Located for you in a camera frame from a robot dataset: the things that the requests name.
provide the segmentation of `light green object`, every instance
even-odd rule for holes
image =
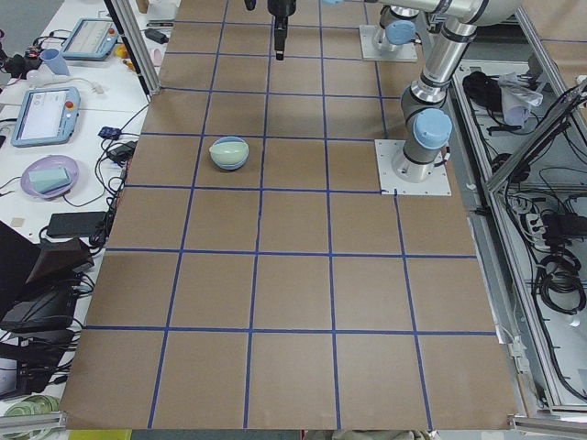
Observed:
[[[43,414],[46,413],[53,413],[59,410],[59,399],[53,396],[43,396],[43,395],[35,395],[29,396],[23,402],[33,402],[36,403]]]
[[[8,408],[4,414],[5,417],[21,417],[26,415],[37,415],[43,414],[39,405],[32,401],[20,401],[19,403],[15,403],[10,408]],[[8,438],[11,440],[29,440],[32,438],[42,438],[39,437],[42,431],[28,431],[25,433],[13,433],[13,434],[4,434],[2,438]]]
[[[63,167],[29,171],[28,179],[33,189],[39,194],[48,193],[72,182],[67,170]]]
[[[5,417],[19,417],[22,415],[47,414],[59,410],[59,399],[52,396],[29,396],[25,400],[15,403],[8,408]],[[25,433],[4,434],[2,438],[10,440],[41,440],[52,433],[52,429],[28,431]]]
[[[210,147],[210,157],[223,170],[236,170],[247,161],[249,145],[240,137],[222,137]]]

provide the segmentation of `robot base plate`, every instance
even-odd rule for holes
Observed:
[[[404,140],[375,140],[379,183],[384,195],[450,195],[449,178],[444,165],[434,168],[432,174],[420,183],[411,183],[397,176],[392,169],[393,156],[404,147]],[[438,154],[437,162],[442,160]]]
[[[414,43],[404,44],[400,49],[394,52],[383,52],[375,49],[373,46],[373,35],[377,32],[379,26],[361,25],[359,26],[360,47],[363,51],[363,59],[369,61],[400,61],[400,62],[417,62],[418,56],[415,53]]]

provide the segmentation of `black bag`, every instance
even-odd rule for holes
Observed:
[[[465,94],[477,105],[492,112],[502,111],[502,89],[493,78],[482,71],[474,71],[462,80]]]

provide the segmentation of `gray floor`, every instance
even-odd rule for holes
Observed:
[[[0,0],[0,29],[6,33],[0,42],[6,55],[23,55],[62,4],[63,0]],[[0,72],[0,84],[9,79],[10,75]]]

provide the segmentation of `robotic arm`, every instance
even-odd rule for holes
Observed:
[[[335,4],[344,0],[323,1]],[[256,0],[245,0],[245,3],[251,10]],[[430,175],[438,151],[449,141],[452,123],[439,107],[444,104],[452,75],[474,40],[477,27],[501,23],[521,6],[522,0],[379,0],[379,3],[389,6],[387,16],[382,15],[382,24],[395,18],[410,19],[417,11],[449,16],[420,77],[402,96],[408,139],[403,151],[393,159],[393,169],[408,182],[421,182]],[[288,17],[295,12],[295,0],[267,0],[267,7],[275,16],[275,51],[277,59],[282,60]]]
[[[245,7],[252,11],[257,5],[257,0],[245,0]],[[273,46],[277,60],[283,60],[285,52],[285,40],[287,39],[287,24],[289,17],[295,14],[295,0],[267,0],[267,9],[275,17],[273,26]]]

